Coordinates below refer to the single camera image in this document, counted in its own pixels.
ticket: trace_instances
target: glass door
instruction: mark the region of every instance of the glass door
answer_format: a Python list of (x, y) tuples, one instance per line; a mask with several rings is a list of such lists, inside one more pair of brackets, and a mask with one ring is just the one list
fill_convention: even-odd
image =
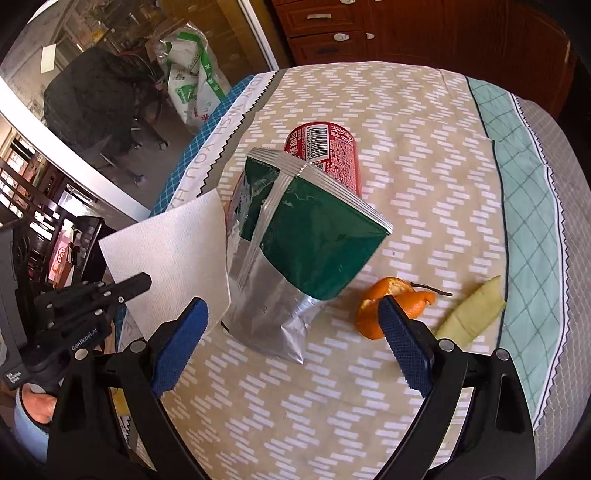
[(141, 220), (232, 87), (277, 67), (249, 0), (51, 0), (0, 65), (0, 112)]

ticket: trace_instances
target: blue gripper pad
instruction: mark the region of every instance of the blue gripper pad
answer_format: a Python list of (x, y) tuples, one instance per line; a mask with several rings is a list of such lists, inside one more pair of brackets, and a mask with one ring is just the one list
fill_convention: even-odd
[(423, 398), (433, 389), (431, 362), (408, 326), (408, 317), (393, 297), (384, 297), (378, 306), (378, 322), (410, 388)]
[(195, 347), (207, 328), (207, 304), (199, 300), (184, 318), (160, 351), (154, 367), (151, 388), (156, 398), (172, 390), (189, 362)]

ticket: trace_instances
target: plastic bag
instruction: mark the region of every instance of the plastic bag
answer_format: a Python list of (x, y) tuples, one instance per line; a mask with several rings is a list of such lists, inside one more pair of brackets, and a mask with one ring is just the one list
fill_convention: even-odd
[(170, 68), (168, 94), (183, 122), (198, 131), (231, 87), (205, 35), (193, 24), (158, 42), (158, 61)]

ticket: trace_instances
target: white paper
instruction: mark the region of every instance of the white paper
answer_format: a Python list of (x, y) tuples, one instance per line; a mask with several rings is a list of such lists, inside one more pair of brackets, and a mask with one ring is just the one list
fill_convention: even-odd
[(41, 51), (41, 73), (47, 73), (56, 68), (56, 44), (43, 47)]
[(226, 225), (214, 189), (100, 240), (116, 282), (146, 272), (150, 289), (127, 302), (144, 338), (176, 320), (194, 297), (207, 303), (209, 331), (230, 306)]

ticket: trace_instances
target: silver foil bag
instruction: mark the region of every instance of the silver foil bag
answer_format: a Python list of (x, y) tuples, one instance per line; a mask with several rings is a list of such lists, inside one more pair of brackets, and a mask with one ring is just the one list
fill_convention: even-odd
[(319, 168), (253, 148), (226, 212), (232, 305), (246, 346), (302, 364), (306, 332), (392, 225)]

